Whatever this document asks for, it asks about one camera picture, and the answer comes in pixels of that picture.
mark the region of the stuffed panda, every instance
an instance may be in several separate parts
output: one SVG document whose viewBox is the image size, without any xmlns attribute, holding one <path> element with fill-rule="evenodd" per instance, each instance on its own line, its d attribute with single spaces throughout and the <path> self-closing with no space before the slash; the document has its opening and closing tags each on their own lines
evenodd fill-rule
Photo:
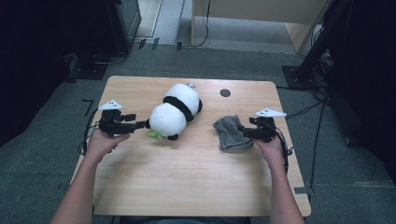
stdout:
<svg viewBox="0 0 396 224">
<path fill-rule="evenodd" d="M 165 93 L 163 103 L 152 110 L 146 121 L 146 128 L 153 131 L 151 136 L 178 139 L 187 122 L 202 110 L 202 101 L 194 87 L 193 84 L 176 84 Z"/>
</svg>

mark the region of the forearm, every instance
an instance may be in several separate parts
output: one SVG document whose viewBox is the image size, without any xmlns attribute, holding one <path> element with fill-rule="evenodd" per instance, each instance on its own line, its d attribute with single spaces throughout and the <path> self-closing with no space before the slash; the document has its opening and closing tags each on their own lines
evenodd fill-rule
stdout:
<svg viewBox="0 0 396 224">
<path fill-rule="evenodd" d="M 271 169 L 271 223 L 304 223 L 283 166 Z"/>
<path fill-rule="evenodd" d="M 82 161 L 51 223 L 92 223 L 93 186 L 97 163 Z"/>
</svg>

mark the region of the wire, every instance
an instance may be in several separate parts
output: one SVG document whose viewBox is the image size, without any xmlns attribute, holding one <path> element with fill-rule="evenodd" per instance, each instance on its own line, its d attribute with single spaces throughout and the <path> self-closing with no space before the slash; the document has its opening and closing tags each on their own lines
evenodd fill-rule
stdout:
<svg viewBox="0 0 396 224">
<path fill-rule="evenodd" d="M 78 144 L 78 146 L 77 146 L 77 152 L 78 152 L 78 154 L 81 155 L 81 156 L 84 155 L 84 153 L 83 153 L 84 150 L 83 150 L 83 148 L 81 147 L 82 144 L 83 144 L 83 141 L 79 142 L 79 144 Z"/>
<path fill-rule="evenodd" d="M 312 46 L 314 45 L 314 43 L 317 42 L 317 36 L 318 36 L 319 34 L 321 34 L 322 31 L 323 31 L 323 26 L 320 27 L 320 29 L 317 31 L 317 33 L 315 34 L 315 36 L 314 36 L 314 32 L 312 31 L 312 33 L 311 33 L 311 48 L 312 48 Z"/>
<path fill-rule="evenodd" d="M 294 119 L 294 118 L 297 117 L 298 115 L 302 115 L 302 114 L 307 113 L 310 109 L 314 108 L 314 107 L 317 106 L 317 105 L 320 105 L 321 103 L 323 103 L 323 102 L 325 102 L 325 101 L 326 101 L 326 100 L 320 101 L 319 103 L 316 103 L 316 104 L 311 105 L 311 106 L 309 106 L 309 107 L 307 107 L 307 108 L 305 108 L 305 109 L 303 109 L 303 110 L 300 110 L 299 112 L 297 112 L 297 113 L 295 113 L 295 114 L 287 115 L 287 116 L 285 117 L 285 119 Z"/>
<path fill-rule="evenodd" d="M 315 144 L 314 144 L 314 152 L 312 155 L 312 169 L 311 169 L 311 180 L 309 181 L 309 188 L 312 190 L 312 193 L 314 193 L 313 185 L 315 181 L 315 169 L 316 169 L 316 160 L 317 160 L 317 148 L 318 148 L 318 135 L 319 135 L 319 130 L 321 126 L 321 121 L 323 117 L 323 111 L 324 111 L 324 106 L 326 105 L 326 101 L 322 101 L 323 106 L 320 110 L 320 116 L 319 116 L 319 122 L 318 122 L 318 127 L 317 127 L 317 133 L 315 136 Z M 311 197 L 312 194 L 308 194 L 308 201 L 311 202 Z"/>
<path fill-rule="evenodd" d="M 274 129 L 273 127 L 271 127 L 271 125 L 267 124 L 264 122 L 264 124 L 270 128 L 275 134 L 276 136 L 279 138 L 280 141 L 280 145 L 282 146 L 282 154 L 283 154 L 283 159 L 284 159 L 284 168 L 285 168 L 285 172 L 286 174 L 288 173 L 289 170 L 289 160 L 288 160 L 288 156 L 289 156 L 289 149 L 286 148 L 286 139 L 285 136 L 283 135 L 282 131 L 280 131 L 280 129 L 278 129 L 277 127 Z"/>
<path fill-rule="evenodd" d="M 95 108 L 95 109 L 92 111 L 92 113 L 91 113 L 91 115 L 90 115 L 90 118 L 88 119 L 87 125 L 86 125 L 86 127 L 85 127 L 84 139 L 82 140 L 82 149 L 83 149 L 83 151 L 81 152 L 81 153 L 82 153 L 81 155 L 85 155 L 85 152 L 87 151 L 87 147 L 88 147 L 88 145 L 87 145 L 88 131 L 90 130 L 91 127 L 94 127 L 94 126 L 95 126 L 95 125 L 93 125 L 93 126 L 90 127 L 90 125 L 92 124 L 93 117 L 94 117 L 96 111 L 98 111 L 98 108 Z"/>
<path fill-rule="evenodd" d="M 330 55 L 329 50 L 326 49 L 320 59 L 317 59 L 314 63 L 314 68 L 310 74 L 310 81 L 319 88 L 327 87 L 328 82 L 325 77 L 332 67 L 332 56 Z"/>
<path fill-rule="evenodd" d="M 123 52 L 121 58 L 118 59 L 118 60 L 116 60 L 116 61 L 114 61 L 114 62 L 107 62 L 107 63 L 93 62 L 93 63 L 97 63 L 97 64 L 113 64 L 113 63 L 119 63 L 120 61 L 122 61 L 122 59 L 125 58 L 125 56 L 126 56 L 126 53 Z"/>
<path fill-rule="evenodd" d="M 188 46 L 188 47 L 193 47 L 193 48 L 201 47 L 201 46 L 209 39 L 209 24 L 208 24 L 208 22 L 209 22 L 209 12 L 210 12 L 210 0 L 209 0 L 209 2 L 207 3 L 206 22 L 205 22 L 204 17 L 203 17 L 204 27 L 205 27 L 205 29 L 206 29 L 205 38 L 204 38 L 204 40 L 201 42 L 201 44 L 199 44 L 199 45 L 193 45 L 193 46 Z"/>
</svg>

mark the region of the wooden table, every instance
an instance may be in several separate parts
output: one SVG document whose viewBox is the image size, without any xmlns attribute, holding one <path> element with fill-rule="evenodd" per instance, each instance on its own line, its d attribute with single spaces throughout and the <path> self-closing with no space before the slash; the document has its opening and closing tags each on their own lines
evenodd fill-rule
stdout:
<svg viewBox="0 0 396 224">
<path fill-rule="evenodd" d="M 164 77 L 111 77 L 100 105 L 116 100 L 122 114 L 149 118 L 175 83 L 193 83 L 203 102 L 176 141 L 150 137 L 148 129 L 105 156 L 99 164 L 94 189 L 96 215 L 111 216 L 269 216 L 271 176 L 266 161 L 254 146 L 219 149 L 212 124 L 227 115 L 238 115 L 246 127 L 249 117 L 265 107 L 282 111 L 276 86 L 266 81 L 187 79 Z M 229 97 L 220 91 L 227 89 Z M 100 113 L 94 120 L 99 120 Z M 284 118 L 276 126 L 292 146 Z M 295 155 L 289 156 L 291 188 L 304 182 Z M 306 194 L 294 194 L 303 216 L 311 208 Z"/>
</svg>

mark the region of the panda black band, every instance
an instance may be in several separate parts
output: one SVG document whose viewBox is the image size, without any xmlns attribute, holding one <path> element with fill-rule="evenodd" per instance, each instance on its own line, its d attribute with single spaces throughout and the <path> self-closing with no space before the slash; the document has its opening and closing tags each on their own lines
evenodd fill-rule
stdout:
<svg viewBox="0 0 396 224">
<path fill-rule="evenodd" d="M 165 96 L 163 98 L 163 103 L 168 103 L 174 107 L 176 107 L 177 109 L 179 109 L 183 114 L 184 117 L 186 117 L 186 121 L 192 121 L 193 116 L 191 111 L 189 110 L 189 108 L 180 100 L 178 100 L 176 97 L 174 96 Z"/>
</svg>

